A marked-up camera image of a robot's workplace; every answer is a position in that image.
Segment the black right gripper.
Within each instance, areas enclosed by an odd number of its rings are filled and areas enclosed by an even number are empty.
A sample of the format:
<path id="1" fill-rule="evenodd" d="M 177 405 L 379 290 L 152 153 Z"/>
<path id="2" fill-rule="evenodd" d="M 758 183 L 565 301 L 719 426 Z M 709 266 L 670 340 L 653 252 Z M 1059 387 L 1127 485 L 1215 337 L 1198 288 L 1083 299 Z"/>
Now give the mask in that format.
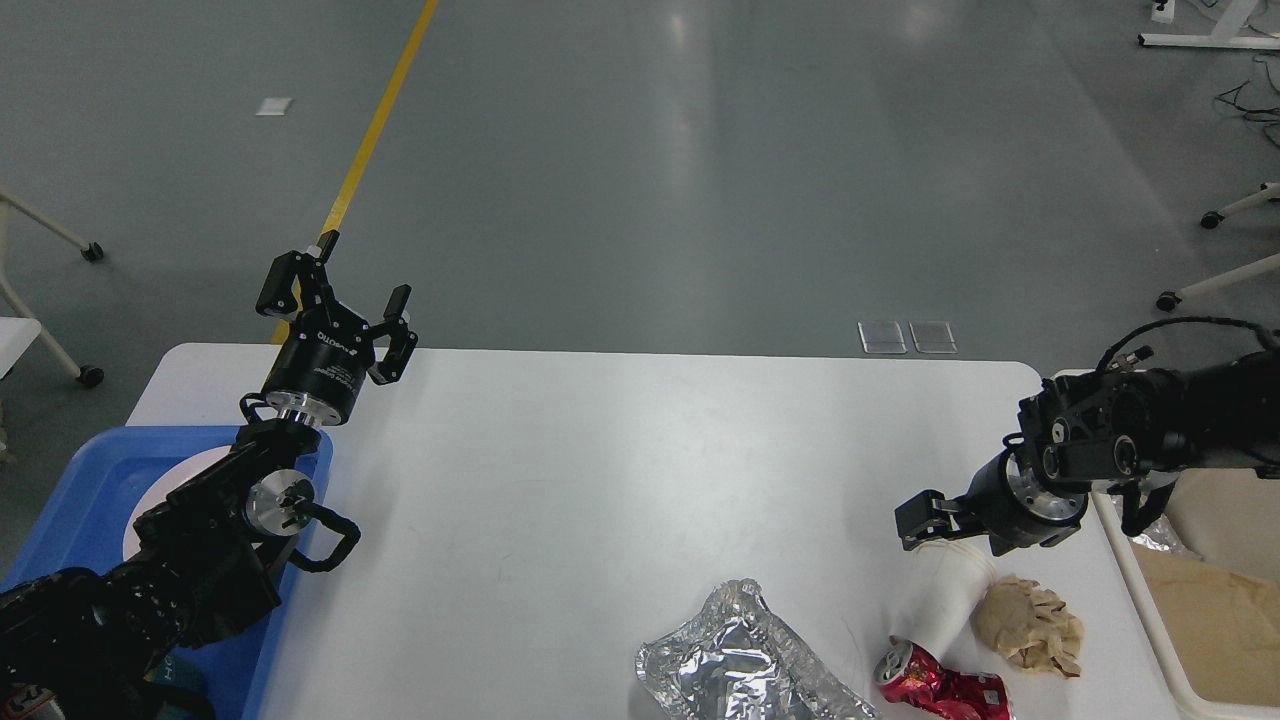
<path id="1" fill-rule="evenodd" d="M 1014 451 L 1005 450 L 977 471 L 961 498 L 924 489 L 893 510 L 893 521 L 904 551 L 986 536 L 991 553 L 1000 557 L 1062 543 L 1080 530 L 1088 507 L 1087 495 L 1046 489 L 1033 471 L 1021 469 Z"/>

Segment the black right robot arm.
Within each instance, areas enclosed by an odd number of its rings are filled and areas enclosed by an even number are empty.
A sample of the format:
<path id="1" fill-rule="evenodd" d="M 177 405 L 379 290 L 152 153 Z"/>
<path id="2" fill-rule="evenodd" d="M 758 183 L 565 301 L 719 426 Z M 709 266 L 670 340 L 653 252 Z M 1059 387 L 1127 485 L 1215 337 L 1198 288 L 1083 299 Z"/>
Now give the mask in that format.
<path id="1" fill-rule="evenodd" d="M 1277 478 L 1277 332 L 1253 322 L 1202 316 L 1204 325 L 1252 333 L 1256 352 L 1194 372 L 1142 369 L 1149 347 L 1128 352 L 1158 328 L 1144 324 L 1079 375 L 1046 378 L 1018 409 L 1018 430 L 948 498 L 924 489 L 895 511 L 906 551 L 932 541 L 986 537 L 1000 557 L 1051 548 L 1080 530 L 1089 496 L 1123 501 L 1126 536 L 1167 507 L 1188 469 L 1247 469 Z"/>

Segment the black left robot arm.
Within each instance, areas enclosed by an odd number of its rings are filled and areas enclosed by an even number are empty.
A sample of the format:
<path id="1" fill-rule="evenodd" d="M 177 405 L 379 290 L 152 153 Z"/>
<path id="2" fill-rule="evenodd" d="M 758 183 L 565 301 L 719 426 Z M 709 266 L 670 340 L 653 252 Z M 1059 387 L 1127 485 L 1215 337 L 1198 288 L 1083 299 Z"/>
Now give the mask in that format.
<path id="1" fill-rule="evenodd" d="M 349 420 L 366 379 L 401 379 L 419 337 L 407 284 L 376 323 L 337 299 L 326 264 L 339 236 L 273 261 L 255 307 L 287 324 L 285 341 L 241 400 L 228 454 L 133 521 L 140 550 L 110 571 L 65 568 L 3 593 L 4 701 L 42 719 L 211 719 L 204 693 L 160 680 L 166 656 L 243 634 L 280 606 L 285 566 L 332 571 L 360 542 L 296 464 Z"/>

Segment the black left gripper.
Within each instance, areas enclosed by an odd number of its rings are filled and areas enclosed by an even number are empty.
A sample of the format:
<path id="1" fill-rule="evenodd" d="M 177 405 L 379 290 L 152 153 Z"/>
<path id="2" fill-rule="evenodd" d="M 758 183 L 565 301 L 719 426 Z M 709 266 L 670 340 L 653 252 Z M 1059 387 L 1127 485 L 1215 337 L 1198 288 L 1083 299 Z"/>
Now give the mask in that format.
<path id="1" fill-rule="evenodd" d="M 326 427 L 349 420 L 366 375 L 376 386 L 398 382 L 419 342 L 404 316 L 410 284 L 393 288 L 381 320 L 371 325 L 337 299 L 326 263 L 339 237 L 329 229 L 305 251 L 276 256 L 255 301 L 259 315 L 293 322 L 261 393 L 276 407 L 302 396 L 323 405 L 317 414 Z M 388 340 L 380 359 L 378 340 Z"/>

